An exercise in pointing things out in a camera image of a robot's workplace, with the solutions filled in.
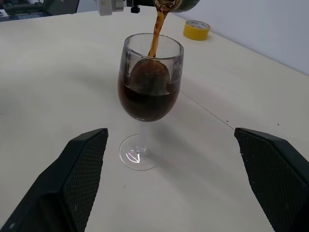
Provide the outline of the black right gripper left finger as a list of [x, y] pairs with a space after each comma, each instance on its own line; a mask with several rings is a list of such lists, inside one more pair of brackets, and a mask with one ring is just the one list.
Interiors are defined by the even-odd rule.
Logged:
[[98, 192], [107, 128], [70, 140], [34, 181], [2, 232], [83, 232]]

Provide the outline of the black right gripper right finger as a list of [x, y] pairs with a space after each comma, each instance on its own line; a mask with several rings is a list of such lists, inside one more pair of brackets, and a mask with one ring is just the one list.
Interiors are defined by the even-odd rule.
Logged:
[[309, 162], [286, 140], [235, 128], [251, 189], [276, 232], [309, 230]]

